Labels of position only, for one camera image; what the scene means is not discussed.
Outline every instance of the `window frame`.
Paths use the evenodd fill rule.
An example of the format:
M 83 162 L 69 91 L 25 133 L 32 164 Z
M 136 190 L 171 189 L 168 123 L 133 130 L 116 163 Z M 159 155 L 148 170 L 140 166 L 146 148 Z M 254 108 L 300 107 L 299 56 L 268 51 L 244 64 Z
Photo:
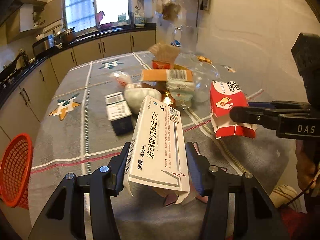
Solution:
M 84 29 L 84 30 L 80 30 L 78 32 L 76 32 L 77 35 L 81 35 L 81 34 L 84 34 L 84 33 L 88 33 L 88 32 L 92 32 L 92 31 L 95 31 L 95 30 L 99 30 L 101 27 L 103 27 L 103 25 L 106 25 L 106 24 L 110 24 L 110 23 L 106 23 L 106 24 L 102 24 L 100 25 L 98 22 L 97 22 L 97 0 L 93 0 L 93 3 L 94 3 L 94 14 L 95 14 L 95 23 L 96 25 L 93 26 L 93 27 L 89 27 L 87 29 Z M 130 12 L 132 11 L 131 9 L 131 6 L 132 6 L 132 3 L 131 3 L 131 0 L 128 0 L 128 14 L 130 14 Z M 62 0 L 62 7 L 63 7 L 63 27 L 65 29 L 68 28 L 68 25 L 67 25 L 67 17 L 66 17 L 66 5 L 65 5 L 65 0 Z M 128 21 L 127 21 L 127 25 L 130 25 L 130 16 L 128 15 Z M 110 27 L 116 27 L 116 26 L 119 26 L 119 27 L 122 27 L 122 26 L 126 26 L 126 25 L 119 25 L 119 22 L 111 22 L 111 26 Z

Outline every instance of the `screw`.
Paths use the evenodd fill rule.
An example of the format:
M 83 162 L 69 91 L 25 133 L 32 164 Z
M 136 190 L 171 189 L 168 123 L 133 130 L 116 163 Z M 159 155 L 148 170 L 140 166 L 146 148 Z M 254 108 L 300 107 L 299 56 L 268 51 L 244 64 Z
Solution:
M 211 165 L 209 167 L 209 171 L 211 171 L 211 172 L 217 172 L 218 170 L 219 170 L 219 168 L 217 166 L 215 166 L 215 165 Z
M 109 167 L 108 166 L 102 166 L 100 167 L 100 171 L 101 172 L 107 172 L 109 170 Z
M 68 173 L 68 174 L 66 175 L 66 179 L 73 179 L 74 176 L 75 176 L 75 175 L 70 172 L 70 173 Z
M 252 179 L 252 177 L 253 177 L 253 175 L 252 175 L 251 172 L 246 172 L 246 173 L 244 174 L 244 176 L 245 176 L 247 179 Z

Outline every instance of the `gray tablecloth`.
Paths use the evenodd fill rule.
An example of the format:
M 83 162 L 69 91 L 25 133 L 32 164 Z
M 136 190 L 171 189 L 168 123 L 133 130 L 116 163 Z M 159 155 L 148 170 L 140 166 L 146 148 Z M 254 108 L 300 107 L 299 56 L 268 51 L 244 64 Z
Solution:
M 131 141 L 132 133 L 116 136 L 108 121 L 104 96 L 121 91 L 109 75 L 125 71 L 137 82 L 141 70 L 149 68 L 150 63 L 149 52 L 138 52 L 94 61 L 68 72 L 48 107 L 34 145 L 28 192 L 32 224 L 65 174 L 81 176 L 107 165 L 124 143 Z M 261 84 L 232 67 L 235 73 L 218 66 L 222 81 L 237 81 L 247 96 L 261 89 Z M 262 93 L 256 100 L 272 98 Z M 61 110 L 69 103 L 70 108 Z M 279 139 L 274 131 L 262 127 L 257 129 L 256 139 L 233 136 L 216 140 L 209 115 L 210 101 L 181 111 L 185 142 L 197 141 L 201 154 L 211 164 L 228 168 L 229 173 L 252 172 L 270 193 L 286 167 L 294 142 Z M 136 185 L 132 193 L 134 197 L 124 190 L 111 199 L 121 239 L 197 239 L 204 203 L 195 199 L 184 206 L 164 207 L 164 198 L 150 187 Z M 232 200 L 231 196 L 229 215 L 233 213 Z M 231 233 L 232 220 L 228 225 Z

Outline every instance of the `footprint logo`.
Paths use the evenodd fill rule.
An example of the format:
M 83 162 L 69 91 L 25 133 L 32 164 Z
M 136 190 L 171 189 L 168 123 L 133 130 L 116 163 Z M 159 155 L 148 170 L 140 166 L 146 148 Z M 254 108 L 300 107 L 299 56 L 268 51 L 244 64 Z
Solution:
M 228 110 L 233 106 L 233 103 L 229 103 L 231 100 L 231 98 L 225 97 L 216 103 L 216 106 Z

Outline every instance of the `red plastic basket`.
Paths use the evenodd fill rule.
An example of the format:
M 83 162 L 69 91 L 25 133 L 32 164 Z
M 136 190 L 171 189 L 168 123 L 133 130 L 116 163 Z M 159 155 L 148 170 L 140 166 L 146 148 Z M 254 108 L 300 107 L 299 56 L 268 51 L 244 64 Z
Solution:
M 33 147 L 26 133 L 17 135 L 7 147 L 0 166 L 0 192 L 9 207 L 28 209 L 28 182 Z

